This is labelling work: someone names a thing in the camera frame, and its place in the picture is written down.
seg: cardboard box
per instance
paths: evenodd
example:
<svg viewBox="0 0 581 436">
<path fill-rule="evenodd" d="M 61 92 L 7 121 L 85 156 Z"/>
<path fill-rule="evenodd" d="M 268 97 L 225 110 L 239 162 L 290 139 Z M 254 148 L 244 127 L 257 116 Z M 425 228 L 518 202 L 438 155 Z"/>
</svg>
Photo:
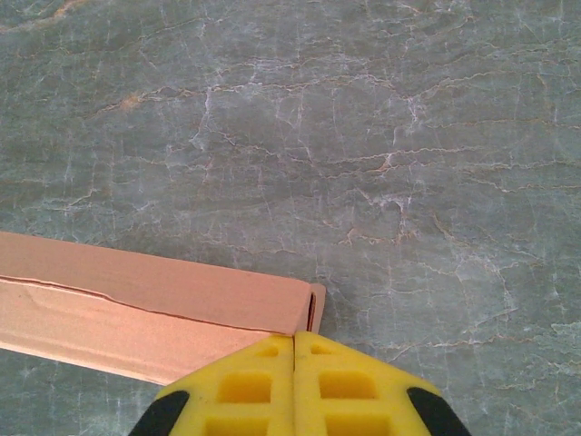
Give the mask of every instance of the cardboard box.
<svg viewBox="0 0 581 436">
<path fill-rule="evenodd" d="M 324 300 L 299 280 L 0 232 L 0 347 L 148 382 L 317 332 Z"/>
</svg>

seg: black rubber corner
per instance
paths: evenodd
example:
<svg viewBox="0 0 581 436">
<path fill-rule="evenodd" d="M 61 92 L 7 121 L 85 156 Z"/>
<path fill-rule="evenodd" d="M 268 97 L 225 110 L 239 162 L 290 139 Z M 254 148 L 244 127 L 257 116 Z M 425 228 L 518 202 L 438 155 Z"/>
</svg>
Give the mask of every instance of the black rubber corner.
<svg viewBox="0 0 581 436">
<path fill-rule="evenodd" d="M 172 392 L 155 400 L 129 436 L 170 436 L 173 425 L 178 421 L 190 394 L 186 391 Z"/>
<path fill-rule="evenodd" d="M 432 436 L 470 436 L 442 397 L 421 388 L 409 388 L 408 396 Z"/>
</svg>

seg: floor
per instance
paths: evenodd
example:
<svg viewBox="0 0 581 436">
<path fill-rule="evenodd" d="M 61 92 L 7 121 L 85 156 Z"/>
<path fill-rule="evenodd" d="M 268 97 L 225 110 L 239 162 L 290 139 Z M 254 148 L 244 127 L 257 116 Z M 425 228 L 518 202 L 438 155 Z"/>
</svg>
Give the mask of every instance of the floor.
<svg viewBox="0 0 581 436">
<path fill-rule="evenodd" d="M 581 2 L 0 0 L 0 228 L 321 282 L 478 435 L 581 433 Z M 158 387 L 0 352 L 0 434 Z"/>
</svg>

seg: marble floor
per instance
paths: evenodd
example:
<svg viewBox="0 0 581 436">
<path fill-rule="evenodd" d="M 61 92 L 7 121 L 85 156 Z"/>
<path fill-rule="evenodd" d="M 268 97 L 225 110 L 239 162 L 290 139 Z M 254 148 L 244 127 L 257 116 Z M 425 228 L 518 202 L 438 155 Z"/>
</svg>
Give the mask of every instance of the marble floor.
<svg viewBox="0 0 581 436">
<path fill-rule="evenodd" d="M 578 435 L 580 23 L 577 0 L 0 0 L 0 229 L 321 282 L 322 333 L 474 435 Z M 158 389 L 11 352 L 0 384 L 1 435 L 124 435 Z"/>
</svg>

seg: yellow plastic object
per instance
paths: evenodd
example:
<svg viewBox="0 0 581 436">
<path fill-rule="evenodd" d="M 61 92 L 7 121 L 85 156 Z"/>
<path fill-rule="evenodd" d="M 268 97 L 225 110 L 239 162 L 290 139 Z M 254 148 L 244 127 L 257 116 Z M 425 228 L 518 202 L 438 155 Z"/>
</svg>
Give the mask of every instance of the yellow plastic object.
<svg viewBox="0 0 581 436">
<path fill-rule="evenodd" d="M 310 332 L 162 389 L 130 436 L 469 436 L 425 380 Z"/>
<path fill-rule="evenodd" d="M 317 334 L 295 336 L 295 434 L 430 436 L 407 389 L 427 381 Z"/>
</svg>

